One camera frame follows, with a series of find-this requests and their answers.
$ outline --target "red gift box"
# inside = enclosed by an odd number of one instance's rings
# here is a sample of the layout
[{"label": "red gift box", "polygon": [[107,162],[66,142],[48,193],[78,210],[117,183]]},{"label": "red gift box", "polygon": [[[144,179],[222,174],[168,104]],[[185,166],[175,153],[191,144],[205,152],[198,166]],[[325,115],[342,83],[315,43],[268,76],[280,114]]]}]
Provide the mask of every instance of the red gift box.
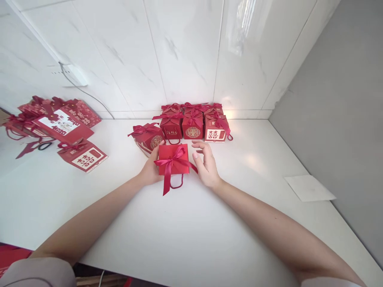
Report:
[{"label": "red gift box", "polygon": [[214,112],[223,115],[222,105],[219,103],[214,103],[213,105],[204,105],[202,107],[202,112],[204,116],[208,114],[214,114]]},{"label": "red gift box", "polygon": [[36,116],[30,117],[25,112],[19,114],[18,116],[11,115],[8,118],[8,121],[3,124],[6,127],[8,137],[13,140],[20,140],[28,136],[50,138],[48,133],[32,122],[35,118]]},{"label": "red gift box", "polygon": [[96,124],[101,122],[100,117],[81,100],[74,99],[64,101],[58,97],[53,97],[52,100],[53,101],[50,103],[50,105],[54,108],[54,110],[62,108],[68,111],[88,128],[94,127]]},{"label": "red gift box", "polygon": [[218,112],[206,115],[205,142],[223,143],[226,136],[228,140],[233,140],[226,116],[220,115]]},{"label": "red gift box", "polygon": [[152,153],[153,149],[165,138],[162,129],[154,126],[158,123],[145,124],[144,126],[133,126],[132,136],[136,144],[145,152]]},{"label": "red gift box", "polygon": [[182,130],[186,140],[201,140],[203,138],[203,116],[200,111],[192,110],[184,114]]},{"label": "red gift box", "polygon": [[181,121],[184,115],[179,112],[176,114],[162,114],[160,116],[154,116],[152,120],[162,119],[160,127],[164,132],[165,138],[169,140],[179,140],[182,139],[182,128]]},{"label": "red gift box", "polygon": [[174,103],[172,105],[161,106],[163,114],[176,114],[181,112],[181,105]]},{"label": "red gift box", "polygon": [[0,246],[0,278],[5,274],[12,263],[28,258],[32,251],[12,245]]},{"label": "red gift box", "polygon": [[87,139],[94,134],[90,128],[77,120],[66,110],[61,108],[53,111],[52,108],[50,108],[51,110],[49,110],[49,108],[50,105],[45,107],[48,115],[41,116],[32,122],[46,130],[53,138],[61,142],[74,144],[81,138]]},{"label": "red gift box", "polygon": [[91,172],[108,158],[98,147],[85,139],[79,140],[74,145],[62,142],[58,147],[62,150],[57,153],[63,160],[86,173]]},{"label": "red gift box", "polygon": [[184,109],[184,114],[190,113],[193,109],[203,112],[203,104],[190,104],[189,102],[186,102],[185,104],[182,104],[181,107]]},{"label": "red gift box", "polygon": [[[170,188],[176,189],[183,185],[184,174],[189,173],[191,167],[196,173],[197,168],[189,162],[188,145],[160,145],[158,150],[158,160],[154,163],[159,166],[159,175],[164,175],[164,193],[169,192]],[[172,187],[170,178],[172,174],[182,174],[181,185]]]},{"label": "red gift box", "polygon": [[29,103],[19,106],[18,109],[22,112],[34,112],[37,115],[43,115],[46,114],[46,111],[44,108],[42,108],[42,106],[45,104],[50,104],[50,102],[51,100],[33,96]]}]

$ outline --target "finger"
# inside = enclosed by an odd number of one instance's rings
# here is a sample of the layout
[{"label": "finger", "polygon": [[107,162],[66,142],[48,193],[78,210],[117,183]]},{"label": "finger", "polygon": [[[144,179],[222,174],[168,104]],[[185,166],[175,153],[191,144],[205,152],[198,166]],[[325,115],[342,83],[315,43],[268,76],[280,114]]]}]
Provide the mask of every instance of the finger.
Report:
[{"label": "finger", "polygon": [[[164,144],[165,144],[165,141],[162,140],[162,141],[160,142],[159,145],[164,145]],[[153,161],[158,160],[158,150],[159,150],[159,147],[158,147],[158,146],[156,146],[156,147],[153,149],[153,151],[152,151],[152,153],[151,153],[151,155],[150,155],[150,157],[149,157],[151,160],[153,160]]]},{"label": "finger", "polygon": [[198,153],[193,153],[193,159],[195,162],[195,165],[197,166],[198,172],[201,172],[203,170],[206,170],[205,166],[203,165],[202,159],[199,157]]},{"label": "finger", "polygon": [[210,148],[209,144],[204,142],[195,142],[191,146],[200,149]]}]

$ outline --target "cardboard box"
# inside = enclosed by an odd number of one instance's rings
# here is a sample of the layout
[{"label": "cardboard box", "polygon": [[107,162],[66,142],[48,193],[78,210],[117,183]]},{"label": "cardboard box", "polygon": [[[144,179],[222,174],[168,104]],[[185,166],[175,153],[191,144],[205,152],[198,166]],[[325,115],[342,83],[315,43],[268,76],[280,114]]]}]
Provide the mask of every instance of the cardboard box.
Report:
[{"label": "cardboard box", "polygon": [[0,126],[7,121],[7,118],[10,116],[7,112],[0,108]]},{"label": "cardboard box", "polygon": [[101,122],[100,117],[92,111],[89,106],[81,100],[67,100],[64,101],[61,98],[53,97],[50,105],[54,110],[62,108],[69,112],[76,119],[85,124],[88,128],[94,127]]},{"label": "cardboard box", "polygon": [[182,139],[182,118],[184,115],[182,113],[176,114],[162,114],[160,116],[155,116],[152,119],[162,119],[160,127],[164,132],[165,138],[168,140],[181,140]]},{"label": "cardboard box", "polygon": [[193,109],[198,110],[202,112],[202,104],[190,104],[189,102],[186,102],[185,104],[182,104],[181,107],[184,110],[184,114],[190,113]]},{"label": "cardboard box", "polygon": [[174,103],[172,105],[161,106],[163,114],[176,114],[181,112],[181,105]]},{"label": "cardboard box", "polygon": [[94,134],[90,128],[63,108],[50,111],[48,115],[41,116],[32,122],[46,130],[53,138],[70,145]]},{"label": "cardboard box", "polygon": [[220,115],[223,115],[222,104],[219,104],[219,103],[214,103],[212,105],[209,105],[209,104],[204,105],[202,107],[202,111],[203,111],[203,116],[206,116],[208,114],[214,114],[215,112],[217,112]]},{"label": "cardboard box", "polygon": [[136,144],[146,153],[151,153],[153,149],[165,139],[162,129],[156,127],[155,124],[145,124],[144,126],[133,126],[133,132],[128,136],[132,136]]},{"label": "cardboard box", "polygon": [[74,145],[60,143],[62,150],[57,152],[59,156],[71,165],[85,171],[91,172],[100,165],[108,156],[88,140],[79,140]]},{"label": "cardboard box", "polygon": [[[163,195],[169,192],[170,188],[176,189],[183,185],[184,174],[189,173],[191,167],[196,173],[197,168],[189,162],[188,145],[160,145],[158,151],[158,160],[154,163],[159,166],[159,175],[164,175],[164,192]],[[182,174],[181,185],[173,187],[170,183],[171,175]]]},{"label": "cardboard box", "polygon": [[233,139],[225,115],[219,115],[216,112],[213,115],[206,115],[205,120],[205,142],[223,143],[226,137],[229,140]]},{"label": "cardboard box", "polygon": [[18,116],[11,115],[7,118],[7,122],[3,125],[6,127],[7,135],[13,140],[20,140],[23,137],[42,137],[42,138],[51,138],[51,136],[39,128],[35,123],[32,122],[32,118],[28,117],[25,112],[19,114]]},{"label": "cardboard box", "polygon": [[44,104],[50,104],[51,100],[40,98],[39,96],[33,96],[32,100],[18,107],[22,112],[34,112],[37,115],[47,114],[45,109],[42,107]]}]

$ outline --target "black cord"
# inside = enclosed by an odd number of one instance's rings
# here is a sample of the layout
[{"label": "black cord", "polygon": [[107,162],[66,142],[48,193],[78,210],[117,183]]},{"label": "black cord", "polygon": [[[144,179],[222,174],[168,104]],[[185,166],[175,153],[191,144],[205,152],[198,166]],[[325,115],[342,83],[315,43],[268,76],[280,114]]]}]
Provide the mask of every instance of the black cord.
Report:
[{"label": "black cord", "polygon": [[45,150],[46,148],[50,147],[51,144],[52,144],[51,142],[42,143],[39,145],[38,150]]},{"label": "black cord", "polygon": [[115,120],[114,116],[112,115],[112,113],[108,110],[108,108],[102,103],[100,102],[99,100],[97,100],[94,96],[92,96],[91,94],[88,94],[87,92],[84,92],[83,90],[81,90],[78,86],[76,86],[65,74],[65,70],[64,70],[64,64],[59,62],[60,64],[60,67],[61,67],[61,72],[63,72],[63,75],[65,78],[67,78],[67,80],[74,86],[76,87],[77,89],[79,89],[81,92],[83,92],[84,94],[87,94],[88,96],[90,96],[91,98],[95,99],[97,102],[99,102],[100,104],[102,104],[102,106],[108,111],[108,113],[112,116],[112,119]]}]

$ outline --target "gray wall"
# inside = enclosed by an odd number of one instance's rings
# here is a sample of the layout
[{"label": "gray wall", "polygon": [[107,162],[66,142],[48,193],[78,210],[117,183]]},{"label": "gray wall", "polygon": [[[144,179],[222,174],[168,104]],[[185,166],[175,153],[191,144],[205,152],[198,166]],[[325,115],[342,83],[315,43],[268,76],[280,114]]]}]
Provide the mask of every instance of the gray wall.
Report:
[{"label": "gray wall", "polygon": [[341,1],[270,122],[382,266],[383,1]]}]

